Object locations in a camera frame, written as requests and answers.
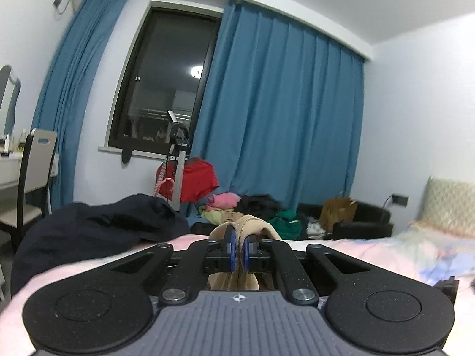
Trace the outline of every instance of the red shirt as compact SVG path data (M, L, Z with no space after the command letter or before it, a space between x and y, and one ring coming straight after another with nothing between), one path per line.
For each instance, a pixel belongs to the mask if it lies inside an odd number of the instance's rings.
M175 179L175 161L168 161L165 178ZM191 158L185 162L183 170L183 181L181 184L180 202L196 202L207 196L219 187L218 180L214 173L213 165L201 158ZM167 199L172 199L173 191L170 182L164 183L160 187L159 193Z

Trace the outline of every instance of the blue curtain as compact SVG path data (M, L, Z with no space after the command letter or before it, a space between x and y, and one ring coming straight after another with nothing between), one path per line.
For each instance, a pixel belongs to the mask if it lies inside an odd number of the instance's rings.
M293 19L230 1L192 155L220 188L268 193L288 208L347 195L363 108L363 59Z
M83 0L51 62L32 128L58 133L53 209L73 201L77 148L89 92L105 46L127 0Z

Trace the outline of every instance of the circular pad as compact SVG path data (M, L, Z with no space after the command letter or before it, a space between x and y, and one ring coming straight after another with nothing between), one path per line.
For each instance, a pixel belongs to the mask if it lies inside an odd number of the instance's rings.
M420 313L419 300L397 290L372 294L366 300L366 308L374 317L390 322L408 321Z
M454 308L439 289L389 272L341 277L325 314L336 333L381 354L415 354L440 346Z
M150 299L139 286L75 289L58 282L35 292L23 308L36 348L55 354L104 353L136 338L151 318Z
M111 300L97 290L80 290L61 297L56 311L72 321L91 321L103 316L111 308Z

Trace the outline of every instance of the mirror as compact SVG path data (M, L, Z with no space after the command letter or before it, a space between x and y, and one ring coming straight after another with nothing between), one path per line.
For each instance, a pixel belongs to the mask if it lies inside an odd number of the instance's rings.
M20 87L20 79L13 72L11 65L4 65L0 70L0 136L13 131Z

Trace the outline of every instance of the black hanging object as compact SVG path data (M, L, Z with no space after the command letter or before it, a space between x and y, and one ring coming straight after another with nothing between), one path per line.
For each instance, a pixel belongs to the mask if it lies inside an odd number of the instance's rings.
M132 157L132 151L133 151L132 149L127 148L127 147L124 147L122 149L122 155L121 156L122 156L122 163L123 164L126 165L127 163L129 163L130 158Z

